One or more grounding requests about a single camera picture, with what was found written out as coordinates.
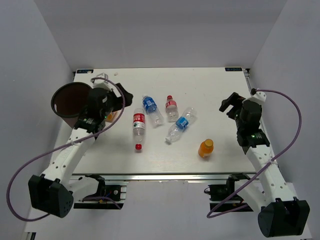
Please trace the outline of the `orange juice bottle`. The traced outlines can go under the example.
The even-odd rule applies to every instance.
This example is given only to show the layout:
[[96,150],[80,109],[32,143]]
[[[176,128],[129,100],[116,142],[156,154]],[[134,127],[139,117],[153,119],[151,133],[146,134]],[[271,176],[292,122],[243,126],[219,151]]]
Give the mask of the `orange juice bottle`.
[[117,111],[111,112],[111,113],[105,118],[105,121],[108,122],[108,123],[113,123],[114,120],[115,120],[116,117],[117,117],[117,114],[118,114]]
[[207,158],[209,157],[214,150],[214,142],[212,139],[206,139],[203,141],[198,149],[198,155],[201,158]]

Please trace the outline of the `tall red label bottle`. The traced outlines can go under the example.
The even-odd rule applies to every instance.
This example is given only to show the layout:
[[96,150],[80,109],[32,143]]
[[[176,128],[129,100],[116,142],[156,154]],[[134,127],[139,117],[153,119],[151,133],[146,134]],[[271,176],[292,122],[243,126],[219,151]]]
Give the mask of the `tall red label bottle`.
[[135,151],[141,152],[146,138],[146,117],[142,108],[134,110],[132,135]]

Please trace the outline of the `dark blue label bottle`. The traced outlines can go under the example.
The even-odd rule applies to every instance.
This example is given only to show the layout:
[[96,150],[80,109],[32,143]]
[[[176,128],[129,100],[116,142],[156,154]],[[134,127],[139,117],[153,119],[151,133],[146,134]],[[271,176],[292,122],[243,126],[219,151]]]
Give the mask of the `dark blue label bottle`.
[[164,124],[164,118],[160,113],[160,110],[152,97],[148,95],[143,95],[142,105],[147,115],[149,116],[151,120],[151,124],[154,128],[157,128]]

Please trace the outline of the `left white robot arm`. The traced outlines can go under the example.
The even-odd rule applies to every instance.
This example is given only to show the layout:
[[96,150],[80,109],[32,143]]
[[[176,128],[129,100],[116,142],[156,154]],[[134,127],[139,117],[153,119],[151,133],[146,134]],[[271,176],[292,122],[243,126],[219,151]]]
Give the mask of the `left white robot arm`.
[[28,189],[33,208],[64,218],[75,202],[85,198],[100,200],[106,193],[105,179],[89,174],[70,183],[71,176],[86,151],[107,130],[106,118],[116,111],[123,112],[132,104],[133,95],[120,83],[108,87],[109,80],[94,78],[94,87],[72,82],[60,87],[51,99],[51,106],[72,127],[67,143],[41,175],[32,175]]

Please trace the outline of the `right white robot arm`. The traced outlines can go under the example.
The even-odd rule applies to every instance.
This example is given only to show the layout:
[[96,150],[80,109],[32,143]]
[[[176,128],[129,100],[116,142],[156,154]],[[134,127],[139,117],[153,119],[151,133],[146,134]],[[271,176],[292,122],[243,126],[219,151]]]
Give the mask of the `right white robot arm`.
[[249,98],[234,92],[221,102],[221,112],[232,107],[227,116],[235,121],[237,142],[256,170],[256,177],[263,188],[260,191],[254,185],[253,177],[238,175],[231,177],[234,182],[225,187],[225,192],[233,200],[241,197],[257,212],[259,229],[266,238],[300,236],[310,207],[306,200],[299,200],[288,187],[272,154],[270,142],[260,128],[265,101],[265,93],[255,90]]

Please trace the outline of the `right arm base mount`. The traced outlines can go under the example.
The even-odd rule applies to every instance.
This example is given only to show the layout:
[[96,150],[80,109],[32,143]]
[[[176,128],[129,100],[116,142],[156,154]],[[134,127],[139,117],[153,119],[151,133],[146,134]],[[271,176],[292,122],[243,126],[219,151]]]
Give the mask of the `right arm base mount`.
[[[224,184],[210,184],[204,189],[204,193],[209,196],[209,206],[212,210],[217,206],[222,200],[228,197],[231,193],[235,191],[235,183],[240,183],[240,180],[250,180],[251,178],[245,173],[231,174],[226,179]],[[226,203],[216,209],[214,212],[225,212],[229,210],[234,210],[241,207],[241,209],[236,210],[236,212],[252,212],[253,210],[244,202],[243,198],[239,195],[233,196]]]

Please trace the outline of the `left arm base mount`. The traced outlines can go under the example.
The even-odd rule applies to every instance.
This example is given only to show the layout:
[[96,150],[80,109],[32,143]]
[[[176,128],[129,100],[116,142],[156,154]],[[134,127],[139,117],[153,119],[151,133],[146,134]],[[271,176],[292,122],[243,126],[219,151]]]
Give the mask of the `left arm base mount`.
[[84,176],[97,182],[93,193],[73,204],[74,209],[86,210],[121,210],[127,194],[127,182],[109,181],[98,174]]

